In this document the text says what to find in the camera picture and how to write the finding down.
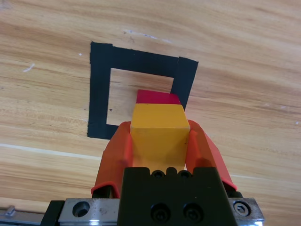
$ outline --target orange rubber pad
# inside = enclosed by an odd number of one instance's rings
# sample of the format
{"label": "orange rubber pad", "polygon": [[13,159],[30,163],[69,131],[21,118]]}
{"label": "orange rubber pad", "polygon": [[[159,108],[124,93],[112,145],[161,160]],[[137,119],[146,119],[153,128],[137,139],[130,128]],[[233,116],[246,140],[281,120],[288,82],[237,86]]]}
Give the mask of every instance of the orange rubber pad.
{"label": "orange rubber pad", "polygon": [[218,148],[196,122],[188,122],[191,131],[186,156],[187,170],[192,173],[195,167],[216,167],[222,182],[237,190]]}
{"label": "orange rubber pad", "polygon": [[120,198],[124,169],[133,163],[130,124],[123,122],[104,150],[92,194],[98,188],[112,186],[114,198]]}

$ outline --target black tape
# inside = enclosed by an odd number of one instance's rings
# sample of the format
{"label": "black tape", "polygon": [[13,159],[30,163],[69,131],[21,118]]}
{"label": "black tape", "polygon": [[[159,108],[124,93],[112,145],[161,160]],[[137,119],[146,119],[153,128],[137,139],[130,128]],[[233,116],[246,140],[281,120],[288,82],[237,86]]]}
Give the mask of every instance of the black tape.
{"label": "black tape", "polygon": [[171,93],[185,109],[198,62],[165,56],[112,44],[91,43],[90,107],[88,137],[111,139],[116,125],[107,125],[111,68],[174,78]]}

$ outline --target screw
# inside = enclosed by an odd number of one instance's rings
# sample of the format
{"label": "screw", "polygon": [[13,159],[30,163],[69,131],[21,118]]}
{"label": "screw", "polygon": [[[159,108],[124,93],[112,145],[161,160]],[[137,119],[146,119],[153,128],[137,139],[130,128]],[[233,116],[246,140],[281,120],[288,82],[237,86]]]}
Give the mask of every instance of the screw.
{"label": "screw", "polygon": [[239,215],[246,217],[250,215],[249,207],[247,207],[246,203],[237,202],[234,204],[235,212]]}

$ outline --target wooden table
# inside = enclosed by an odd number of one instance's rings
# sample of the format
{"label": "wooden table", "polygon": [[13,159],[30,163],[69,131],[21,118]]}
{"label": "wooden table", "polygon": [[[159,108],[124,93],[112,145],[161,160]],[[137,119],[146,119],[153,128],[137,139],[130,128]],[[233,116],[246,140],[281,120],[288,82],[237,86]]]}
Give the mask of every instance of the wooden table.
{"label": "wooden table", "polygon": [[[301,220],[301,1],[2,0],[0,206],[90,197],[90,42],[199,61],[186,108],[271,226]],[[108,123],[172,79],[112,70]]]}

